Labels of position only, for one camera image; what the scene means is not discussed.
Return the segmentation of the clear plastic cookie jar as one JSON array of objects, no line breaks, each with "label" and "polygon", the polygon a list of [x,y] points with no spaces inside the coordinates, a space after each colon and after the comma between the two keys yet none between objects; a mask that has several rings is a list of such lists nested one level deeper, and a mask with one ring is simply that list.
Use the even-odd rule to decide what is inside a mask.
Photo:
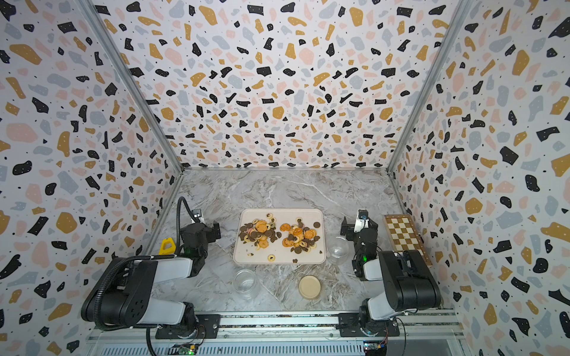
[{"label": "clear plastic cookie jar", "polygon": [[344,237],[331,237],[327,240],[327,260],[335,266],[349,259],[350,243]]}]

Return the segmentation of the jar with beige lid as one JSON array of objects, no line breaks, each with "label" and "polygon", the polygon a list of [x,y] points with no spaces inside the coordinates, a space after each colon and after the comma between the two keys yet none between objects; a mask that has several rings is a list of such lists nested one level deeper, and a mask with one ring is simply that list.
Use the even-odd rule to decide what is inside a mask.
[{"label": "jar with beige lid", "polygon": [[258,293],[259,282],[254,271],[249,269],[240,270],[233,282],[234,290],[243,298],[252,299]]}]

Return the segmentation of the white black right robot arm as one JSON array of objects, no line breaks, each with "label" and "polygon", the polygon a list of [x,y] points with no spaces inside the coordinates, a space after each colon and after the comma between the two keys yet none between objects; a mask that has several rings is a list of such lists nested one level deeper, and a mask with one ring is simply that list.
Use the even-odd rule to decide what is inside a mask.
[{"label": "white black right robot arm", "polygon": [[355,276],[384,286],[379,295],[363,301],[355,321],[340,323],[345,332],[357,329],[364,335],[384,332],[388,336],[395,317],[441,304],[441,292],[430,272],[432,263],[426,257],[412,217],[386,215],[384,227],[392,246],[386,251],[379,247],[379,224],[369,217],[368,211],[360,210],[354,223],[346,218],[341,223],[341,236],[354,245],[351,263]]}]

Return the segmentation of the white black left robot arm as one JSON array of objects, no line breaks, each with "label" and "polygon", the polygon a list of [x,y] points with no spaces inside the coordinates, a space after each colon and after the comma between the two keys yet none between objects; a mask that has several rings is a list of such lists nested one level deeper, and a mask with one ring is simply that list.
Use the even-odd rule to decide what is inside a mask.
[{"label": "white black left robot arm", "polygon": [[202,222],[181,230],[182,253],[115,258],[81,308],[84,321],[101,331],[153,326],[175,326],[182,333],[198,328],[194,307],[188,302],[151,296],[154,285],[196,277],[206,264],[209,244],[221,238],[220,225]]}]

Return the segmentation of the round beige jar lid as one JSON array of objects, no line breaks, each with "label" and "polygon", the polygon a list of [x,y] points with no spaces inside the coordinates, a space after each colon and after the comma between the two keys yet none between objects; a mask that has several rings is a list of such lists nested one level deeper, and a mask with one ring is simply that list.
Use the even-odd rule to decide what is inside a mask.
[{"label": "round beige jar lid", "polygon": [[307,275],[299,281],[298,290],[300,295],[308,300],[316,299],[321,291],[322,285],[319,279],[313,275]]}]

